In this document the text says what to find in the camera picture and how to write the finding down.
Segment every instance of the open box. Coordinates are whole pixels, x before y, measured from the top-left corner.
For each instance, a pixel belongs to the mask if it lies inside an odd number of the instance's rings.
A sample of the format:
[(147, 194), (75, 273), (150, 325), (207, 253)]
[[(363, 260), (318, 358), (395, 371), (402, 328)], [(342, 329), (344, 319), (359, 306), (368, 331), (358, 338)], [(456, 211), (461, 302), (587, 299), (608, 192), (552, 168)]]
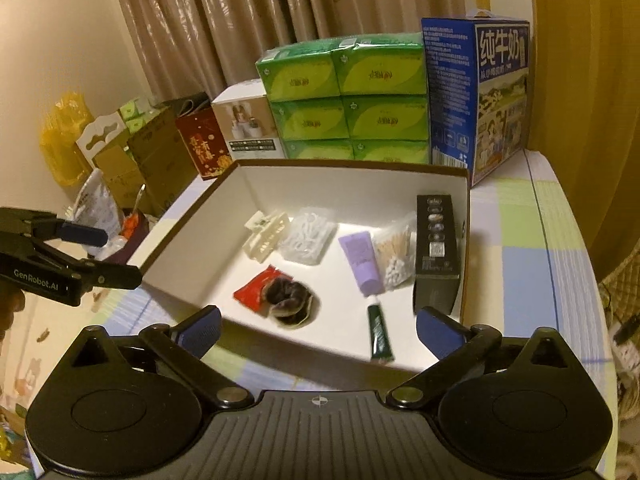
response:
[[(415, 212), (416, 196), (452, 197), (462, 279), (452, 313), (461, 319), (467, 257), (469, 182), (465, 170), (421, 164), (337, 160), (242, 160), (231, 165), (174, 226), (143, 266), (144, 282), (178, 300), (215, 304), (223, 317), (269, 336), (316, 350), (368, 362), (367, 305), (338, 238), (383, 228)], [(338, 232), (318, 266), (284, 260), (277, 251), (259, 264), (242, 252), (250, 232), (245, 222), (257, 211), (301, 207), (332, 209)], [(295, 329), (260, 316), (233, 298), (233, 292), (274, 265), (305, 283), (319, 299), (310, 322)], [(412, 282), (380, 295), (395, 361), (388, 366), (424, 370), (437, 359), (418, 340)]]

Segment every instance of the checkered tablecloth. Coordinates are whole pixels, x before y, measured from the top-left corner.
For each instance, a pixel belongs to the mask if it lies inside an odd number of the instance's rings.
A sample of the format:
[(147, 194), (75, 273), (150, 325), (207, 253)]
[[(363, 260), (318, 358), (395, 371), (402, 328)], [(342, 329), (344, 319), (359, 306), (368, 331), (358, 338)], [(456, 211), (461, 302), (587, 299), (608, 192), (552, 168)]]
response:
[[(195, 181), (152, 235), (165, 234), (208, 185)], [(539, 326), (557, 328), (615, 418), (615, 371), (593, 270), (568, 202), (543, 155), (519, 152), (472, 189), (468, 240), (465, 324), (487, 323), (507, 336), (529, 336)], [(116, 290), (110, 292), (93, 321), (112, 335), (123, 335), (137, 333), (153, 322), (173, 324), (179, 317), (181, 314), (169, 314), (144, 290)], [(266, 365), (260, 354), (264, 348), (255, 346), (252, 352), (250, 341), (243, 352), (221, 343), (204, 360), (254, 394), (262, 389), (335, 387), (331, 381), (318, 383), (311, 370), (293, 375)], [(614, 477), (616, 442), (614, 434), (598, 467), (606, 478)]]

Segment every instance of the qr code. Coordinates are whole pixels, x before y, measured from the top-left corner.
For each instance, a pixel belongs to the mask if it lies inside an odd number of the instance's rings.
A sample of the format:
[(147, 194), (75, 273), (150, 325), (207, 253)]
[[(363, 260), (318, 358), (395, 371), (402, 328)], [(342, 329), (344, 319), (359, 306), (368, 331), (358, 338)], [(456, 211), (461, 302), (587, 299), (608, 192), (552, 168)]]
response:
[(431, 258), (443, 258), (444, 257), (444, 242), (430, 242), (429, 243), (429, 256)]

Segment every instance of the yellow plastic bag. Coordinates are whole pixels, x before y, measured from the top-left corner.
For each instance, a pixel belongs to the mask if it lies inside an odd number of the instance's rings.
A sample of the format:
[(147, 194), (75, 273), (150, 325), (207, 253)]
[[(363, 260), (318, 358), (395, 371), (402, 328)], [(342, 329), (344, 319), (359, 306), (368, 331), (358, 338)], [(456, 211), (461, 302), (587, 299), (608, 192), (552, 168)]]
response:
[(84, 96), (68, 92), (47, 114), (40, 133), (40, 150), (60, 186), (74, 186), (87, 178), (91, 165), (76, 145), (84, 127), (93, 122)]

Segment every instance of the purple tube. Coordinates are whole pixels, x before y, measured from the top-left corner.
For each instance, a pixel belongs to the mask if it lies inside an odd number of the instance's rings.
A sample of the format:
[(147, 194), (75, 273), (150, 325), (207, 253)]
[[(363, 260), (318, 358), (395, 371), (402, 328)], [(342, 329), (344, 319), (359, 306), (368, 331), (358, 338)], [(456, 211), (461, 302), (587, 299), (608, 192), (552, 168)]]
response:
[(385, 287), (380, 279), (376, 254), (369, 231), (346, 235), (338, 239), (347, 261), (364, 296), (382, 294)]

